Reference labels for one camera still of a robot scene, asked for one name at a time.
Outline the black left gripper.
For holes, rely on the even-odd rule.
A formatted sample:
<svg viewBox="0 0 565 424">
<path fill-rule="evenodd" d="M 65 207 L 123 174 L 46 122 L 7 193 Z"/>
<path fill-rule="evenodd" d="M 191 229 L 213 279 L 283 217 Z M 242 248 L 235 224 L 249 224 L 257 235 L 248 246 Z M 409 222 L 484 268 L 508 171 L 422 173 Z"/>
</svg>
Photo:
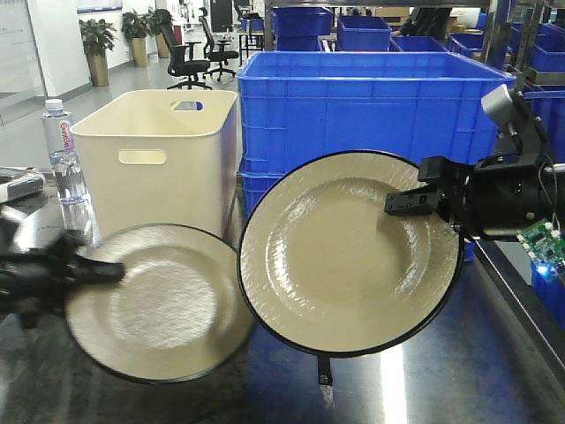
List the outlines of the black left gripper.
<svg viewBox="0 0 565 424">
<path fill-rule="evenodd" d="M 1 316 L 14 314 L 34 329 L 42 314 L 59 314 L 66 293 L 79 284 L 113 284 L 125 276 L 121 262 L 79 258 L 85 244 L 77 230 L 63 230 L 47 246 L 24 253 L 10 249 L 19 223 L 1 217 Z"/>
</svg>

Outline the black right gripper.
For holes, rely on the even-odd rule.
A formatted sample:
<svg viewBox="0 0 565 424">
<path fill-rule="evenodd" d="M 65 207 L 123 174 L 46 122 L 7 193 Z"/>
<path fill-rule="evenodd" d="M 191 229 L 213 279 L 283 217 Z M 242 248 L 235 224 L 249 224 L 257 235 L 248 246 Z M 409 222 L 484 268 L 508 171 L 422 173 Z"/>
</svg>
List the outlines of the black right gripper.
<svg viewBox="0 0 565 424">
<path fill-rule="evenodd" d="M 548 155 L 489 156 L 474 165 L 432 156 L 420 164 L 418 181 L 430 186 L 389 193 L 384 211 L 428 216 L 437 209 L 472 239 L 504 241 L 557 219 L 557 165 Z"/>
</svg>

